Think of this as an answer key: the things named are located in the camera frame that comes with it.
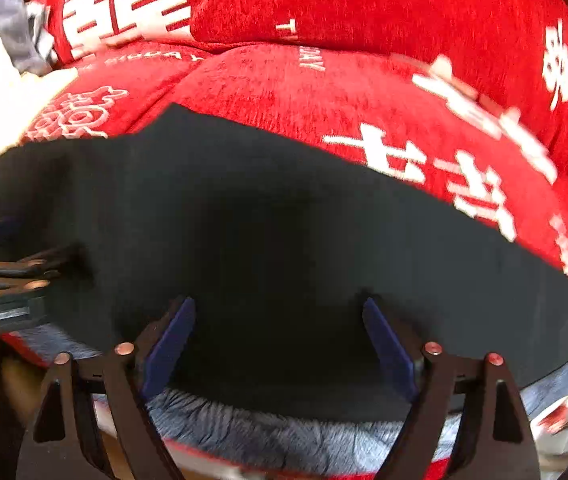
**copper rivet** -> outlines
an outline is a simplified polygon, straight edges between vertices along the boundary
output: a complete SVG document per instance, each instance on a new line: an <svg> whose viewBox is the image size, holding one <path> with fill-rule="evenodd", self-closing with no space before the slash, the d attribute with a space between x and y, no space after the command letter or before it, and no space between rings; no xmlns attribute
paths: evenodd
<svg viewBox="0 0 568 480"><path fill-rule="evenodd" d="M424 349L431 355L440 355L442 353L442 345L435 341L429 341L424 345Z"/></svg>
<svg viewBox="0 0 568 480"><path fill-rule="evenodd" d="M49 280L35 280L34 282L29 282L24 285L24 288L33 290L34 288L42 288L44 286L47 286L49 283Z"/></svg>
<svg viewBox="0 0 568 480"><path fill-rule="evenodd" d="M504 364L504 358L501 355L496 354L495 352L488 354L487 359L488 362L490 362L490 364L494 366L502 366Z"/></svg>
<svg viewBox="0 0 568 480"><path fill-rule="evenodd" d="M56 365L65 365L67 362L69 362L70 359L71 359L71 356L69 354L67 354L66 352L62 352L61 354L58 354L55 357L53 362Z"/></svg>
<svg viewBox="0 0 568 480"><path fill-rule="evenodd" d="M120 343L115 347L115 353L118 355L129 355L134 348L135 345L133 343Z"/></svg>

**dark fabric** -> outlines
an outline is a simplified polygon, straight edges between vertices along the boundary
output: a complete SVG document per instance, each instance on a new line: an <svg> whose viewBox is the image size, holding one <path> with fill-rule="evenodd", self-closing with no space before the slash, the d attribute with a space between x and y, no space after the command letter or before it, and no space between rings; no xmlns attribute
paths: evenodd
<svg viewBox="0 0 568 480"><path fill-rule="evenodd" d="M51 317L100 350L189 294L182 390L324 420L397 420L361 320L379 294L424 340L497 351L525 386L568 361L568 277L403 182L172 105L136 136L0 156L0 257L78 240L86 268Z"/></svg>

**gray cloth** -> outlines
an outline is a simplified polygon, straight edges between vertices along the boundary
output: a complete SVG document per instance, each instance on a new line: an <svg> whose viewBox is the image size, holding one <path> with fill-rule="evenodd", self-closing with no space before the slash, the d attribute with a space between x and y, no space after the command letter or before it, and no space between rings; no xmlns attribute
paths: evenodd
<svg viewBox="0 0 568 480"><path fill-rule="evenodd" d="M45 30L49 9L37 2L0 0L0 38L20 73L43 76L58 62L53 37Z"/></svg>
<svg viewBox="0 0 568 480"><path fill-rule="evenodd" d="M48 362L61 351L69 351L75 358L97 354L52 325L19 335ZM530 418L566 395L568 364L522 390ZM345 424L248 412L169 389L151 400L148 408L163 438L229 462L306 474L374 472L402 427L402 422ZM449 417L434 460L450 456L458 426L459 415Z"/></svg>

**metal bolt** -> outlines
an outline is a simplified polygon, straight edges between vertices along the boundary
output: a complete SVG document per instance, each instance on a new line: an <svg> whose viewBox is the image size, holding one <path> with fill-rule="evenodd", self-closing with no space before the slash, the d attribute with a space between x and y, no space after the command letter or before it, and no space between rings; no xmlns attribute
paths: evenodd
<svg viewBox="0 0 568 480"><path fill-rule="evenodd" d="M71 359L71 356L69 354L67 354L66 352L62 352L61 354L58 354L55 357L53 362L56 365L65 365L67 362L69 362L70 359Z"/></svg>
<svg viewBox="0 0 568 480"><path fill-rule="evenodd" d="M43 288L50 283L49 280L35 280L24 285L27 290L35 290L36 288Z"/></svg>
<svg viewBox="0 0 568 480"><path fill-rule="evenodd" d="M429 341L424 345L424 349L431 355L440 355L442 353L442 345L435 341Z"/></svg>
<svg viewBox="0 0 568 480"><path fill-rule="evenodd" d="M117 355L129 355L133 353L135 345L133 343L120 343L115 347L115 353Z"/></svg>
<svg viewBox="0 0 568 480"><path fill-rule="evenodd" d="M495 352L488 354L487 359L493 366L502 366L504 364L504 358Z"/></svg>

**black cloth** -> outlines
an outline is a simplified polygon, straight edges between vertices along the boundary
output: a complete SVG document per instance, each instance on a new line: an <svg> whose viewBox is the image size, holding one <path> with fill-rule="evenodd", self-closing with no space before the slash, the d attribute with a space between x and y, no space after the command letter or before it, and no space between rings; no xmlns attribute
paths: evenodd
<svg viewBox="0 0 568 480"><path fill-rule="evenodd" d="M362 297L447 351L496 351L520 386L568 361L568 277L399 180L285 137L172 105L135 136L0 156L0 258L79 241L51 317L108 350L179 294L194 333L174 385L236 407L398 420Z"/></svg>

